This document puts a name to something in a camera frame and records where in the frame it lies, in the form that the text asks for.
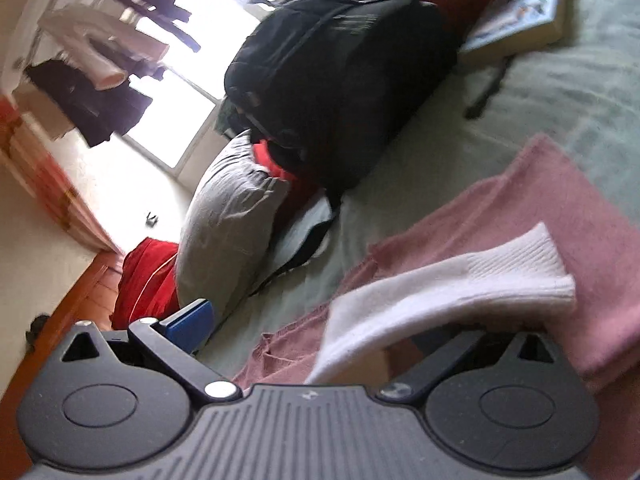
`metal screw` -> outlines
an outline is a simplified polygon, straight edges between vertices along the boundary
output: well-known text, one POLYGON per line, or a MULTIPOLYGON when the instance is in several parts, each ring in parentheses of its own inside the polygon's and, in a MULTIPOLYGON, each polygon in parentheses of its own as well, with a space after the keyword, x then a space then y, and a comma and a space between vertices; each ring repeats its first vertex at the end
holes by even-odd
POLYGON ((229 381, 213 381, 204 387, 204 392, 213 399, 227 399, 233 397, 238 388, 229 381))
POLYGON ((319 395, 320 394, 318 392, 315 392, 313 390, 309 390, 306 394, 300 395, 300 397, 302 397, 305 400, 314 400, 319 395))
POLYGON ((391 383, 380 390, 380 395, 387 399, 401 400, 410 396, 414 390, 405 383, 391 383))

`mint green bed sheet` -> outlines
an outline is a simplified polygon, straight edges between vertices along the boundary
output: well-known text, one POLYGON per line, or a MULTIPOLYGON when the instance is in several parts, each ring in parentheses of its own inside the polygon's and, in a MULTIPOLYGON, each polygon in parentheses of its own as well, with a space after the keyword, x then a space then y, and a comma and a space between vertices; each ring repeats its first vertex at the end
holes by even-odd
MULTIPOLYGON (((572 0, 571 7, 564 40, 517 56, 478 120, 463 113, 494 69, 457 68, 344 197, 324 250, 246 298, 198 359, 232 377, 262 333, 326 301, 369 244, 502 172, 538 132, 549 134, 609 201, 640 223, 640 0, 572 0)), ((265 259, 263 274, 286 261, 308 226, 325 215, 323 202, 308 211, 265 259)))

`curtain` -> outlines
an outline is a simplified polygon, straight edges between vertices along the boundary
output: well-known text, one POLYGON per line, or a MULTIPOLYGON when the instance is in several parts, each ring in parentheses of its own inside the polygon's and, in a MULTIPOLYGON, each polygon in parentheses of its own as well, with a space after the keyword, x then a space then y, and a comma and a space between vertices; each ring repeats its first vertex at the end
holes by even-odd
POLYGON ((24 123, 4 96, 0 96, 0 159, 49 216, 76 241, 95 251, 122 254, 40 137, 24 123))

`black backpack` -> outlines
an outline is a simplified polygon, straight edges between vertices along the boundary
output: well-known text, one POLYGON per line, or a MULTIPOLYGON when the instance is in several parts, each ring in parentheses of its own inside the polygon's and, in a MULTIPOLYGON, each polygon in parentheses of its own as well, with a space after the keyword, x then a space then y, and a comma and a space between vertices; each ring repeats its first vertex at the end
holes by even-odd
POLYGON ((420 0, 289 0, 246 39, 226 70, 228 98, 273 160, 324 188, 333 211, 267 282, 313 255, 343 192, 449 73, 459 44, 420 0))

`red bag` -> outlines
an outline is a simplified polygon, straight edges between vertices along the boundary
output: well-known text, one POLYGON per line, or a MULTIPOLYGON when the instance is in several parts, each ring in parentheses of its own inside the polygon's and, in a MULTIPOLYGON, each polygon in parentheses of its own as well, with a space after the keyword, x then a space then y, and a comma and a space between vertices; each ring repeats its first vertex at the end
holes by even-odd
POLYGON ((126 330, 141 317, 164 319, 180 309, 174 266, 178 244, 145 238, 124 258, 115 310, 114 330, 126 330))

